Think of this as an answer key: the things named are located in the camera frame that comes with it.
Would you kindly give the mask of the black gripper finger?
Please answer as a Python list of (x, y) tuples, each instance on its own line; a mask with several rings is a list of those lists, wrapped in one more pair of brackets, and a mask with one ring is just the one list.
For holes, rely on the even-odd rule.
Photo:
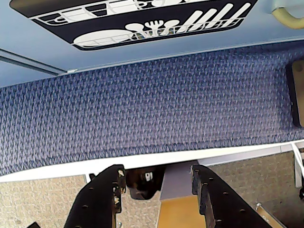
[(192, 194), (208, 228), (268, 228), (270, 225), (214, 171), (192, 165)]
[(64, 227), (115, 228), (126, 192), (125, 169), (112, 165), (92, 178), (77, 194)]

